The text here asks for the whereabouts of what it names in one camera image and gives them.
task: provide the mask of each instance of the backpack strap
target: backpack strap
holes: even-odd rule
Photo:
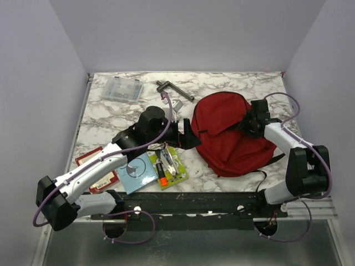
[[[285,154],[280,154],[280,155],[277,155],[277,156],[271,158],[271,159],[269,160],[269,162],[267,162],[267,163],[265,164],[265,166],[268,166],[268,165],[270,165],[270,164],[272,164],[272,163],[274,163],[274,162],[277,162],[277,161],[281,160],[282,158],[284,158],[284,156],[285,156]]]

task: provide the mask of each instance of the white wall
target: white wall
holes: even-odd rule
[[[355,1],[327,0],[286,71],[304,137],[326,145],[332,197],[355,261]]]
[[[87,75],[47,0],[0,2],[0,265],[30,265],[37,182],[64,171]]]
[[[96,71],[286,70],[325,0],[50,0]]]

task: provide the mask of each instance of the plastic storage box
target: plastic storage box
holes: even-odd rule
[[[102,97],[114,101],[137,102],[142,93],[143,84],[138,79],[123,79],[113,76],[106,82]]]

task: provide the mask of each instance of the marble surface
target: marble surface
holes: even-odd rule
[[[114,75],[144,81],[144,91],[137,103],[122,103],[102,99],[102,89],[107,79]],[[178,117],[190,119],[196,103],[201,98],[218,91],[235,91],[242,94],[248,101],[262,99],[265,95],[276,91],[285,92],[280,73],[96,73],[80,125],[71,169],[77,166],[75,158],[111,142],[111,139],[119,131],[135,123],[146,107],[149,105],[164,106],[160,100],[160,94],[156,92],[157,85],[155,82],[157,80],[169,80],[195,97],[194,102],[191,103],[175,91],[167,90],[172,100],[180,99],[184,103]],[[270,97],[268,102],[272,117],[283,120],[292,113],[289,101],[285,96]],[[290,124],[290,128],[297,132],[295,124]],[[218,178],[208,168],[196,149],[186,151],[178,149],[178,153],[190,178],[166,189],[164,192],[254,191],[263,179],[263,174],[260,173],[250,173],[235,178]],[[280,153],[281,151],[278,149],[275,151],[275,155]],[[268,177],[260,189],[273,186],[283,180],[286,166],[287,158],[283,158],[271,166],[264,167],[263,170],[267,172]],[[111,188],[124,191],[121,182],[116,183]],[[158,183],[153,182],[140,191],[159,192],[161,190]]]

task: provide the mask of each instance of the purple cable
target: purple cable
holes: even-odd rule
[[[310,231],[311,231],[311,228],[312,228],[312,225],[313,225],[313,218],[312,218],[312,213],[311,213],[311,210],[310,210],[309,206],[308,206],[303,200],[301,200],[301,202],[306,206],[306,208],[307,208],[307,210],[308,210],[308,214],[310,215],[310,225],[308,226],[307,231],[306,231],[303,235],[301,235],[300,237],[297,237],[297,238],[291,239],[291,240],[288,240],[288,239],[278,239],[278,238],[274,238],[274,237],[270,237],[270,236],[266,236],[266,235],[262,234],[262,233],[256,228],[256,226],[254,226],[254,229],[259,233],[259,236],[264,237],[264,238],[266,238],[266,239],[268,239],[268,240],[275,241],[275,242],[292,243],[292,242],[300,241],[300,240],[306,238],[306,237],[309,235]]]
[[[122,154],[122,153],[126,153],[126,152],[130,152],[130,151],[135,151],[135,150],[139,150],[139,149],[142,149],[142,148],[145,148],[145,147],[148,147],[149,145],[151,144],[154,144],[156,143],[158,140],[160,140],[164,134],[167,132],[167,130],[169,129],[169,126],[170,126],[170,123],[171,123],[171,118],[173,116],[173,106],[171,104],[171,100],[168,96],[168,94],[165,92],[165,91],[162,91],[160,93],[161,95],[161,99],[164,99],[166,98],[168,100],[168,103],[169,103],[169,118],[168,118],[168,123],[166,124],[165,126],[165,129],[162,131],[162,133],[156,137],[155,139],[153,139],[152,141],[146,143],[146,144],[143,144],[141,146],[138,146],[138,147],[133,147],[133,148],[129,148],[129,149],[125,149],[125,150],[120,150],[120,151],[115,151],[115,152],[111,152],[110,154],[106,154],[104,156],[102,156],[102,160],[103,159],[106,159],[110,156],[113,156],[113,155],[117,155],[117,154]],[[100,162],[101,160],[99,159],[96,159],[95,161],[91,162],[90,164],[88,164],[87,166],[83,167],[81,170],[79,170],[77,173],[73,174],[70,178],[68,178],[66,181],[69,183],[71,180],[73,180],[74,178],[76,178],[79,174],[83,173],[84,171],[86,171],[87,169],[91,168],[92,166],[96,165],[98,162]],[[33,220],[32,220],[32,225],[35,226],[35,227],[42,227],[42,226],[45,226],[47,225],[49,222],[44,222],[44,223],[40,223],[38,224],[37,223],[37,218],[40,214],[40,212],[42,211],[44,205],[49,201],[49,199],[57,192],[59,191],[63,186],[65,186],[64,183],[61,183],[59,186],[57,186],[54,190],[52,190],[48,196],[42,201],[42,203],[39,205],[38,209],[36,210],[35,214],[34,214],[34,217],[33,217]]]
[[[105,231],[105,227],[103,227],[103,232],[105,234],[105,238],[104,240],[107,238],[108,240],[111,240],[111,241],[114,241],[114,242],[117,242],[117,243],[121,243],[121,244],[128,244],[128,245],[138,245],[138,244],[143,244],[145,242],[148,242],[149,240],[151,240],[154,236],[154,233],[155,233],[155,221],[154,221],[154,218],[153,216],[146,212],[146,211],[125,211],[125,212],[118,212],[118,213],[110,213],[110,214],[104,214],[104,216],[116,216],[116,215],[122,215],[122,214],[126,214],[126,213],[133,213],[133,212],[141,212],[141,213],[144,213],[145,215],[147,215],[150,219],[151,219],[151,222],[153,224],[153,228],[151,230],[151,233],[150,235],[143,239],[143,240],[140,240],[140,241],[134,241],[134,242],[131,242],[131,241],[125,241],[125,240],[119,240],[117,238],[109,238],[107,235],[106,235],[106,231]]]
[[[307,148],[309,148],[313,153],[314,155],[317,156],[317,158],[319,159],[319,161],[322,163],[322,165],[324,166],[324,168],[326,169],[327,171],[327,174],[328,174],[328,181],[329,181],[329,185],[328,185],[328,189],[327,191],[321,195],[321,196],[302,196],[303,198],[310,198],[310,199],[313,199],[313,200],[321,200],[325,197],[328,197],[329,194],[331,193],[331,190],[333,188],[333,176],[332,176],[332,173],[331,173],[331,170],[329,169],[329,166],[327,165],[327,163],[325,162],[325,160],[322,158],[322,156],[310,145],[308,144],[307,142],[305,142],[302,138],[298,137],[296,134],[294,134],[292,131],[290,131],[287,127],[285,127],[285,123],[294,119],[297,115],[299,115],[300,113],[300,110],[301,110],[301,107],[300,107],[300,104],[298,103],[298,101],[293,97],[293,96],[290,96],[288,95],[287,93],[270,93],[268,95],[266,95],[264,97],[267,98],[267,97],[270,97],[270,96],[273,96],[275,94],[282,94],[282,95],[285,95],[287,97],[290,97],[292,100],[295,101],[296,105],[297,105],[297,112],[293,115],[293,116],[290,116],[288,119],[285,119],[283,122],[281,122],[281,128],[284,132],[286,132],[289,136],[291,136],[292,138],[294,138],[297,142],[305,145]]]

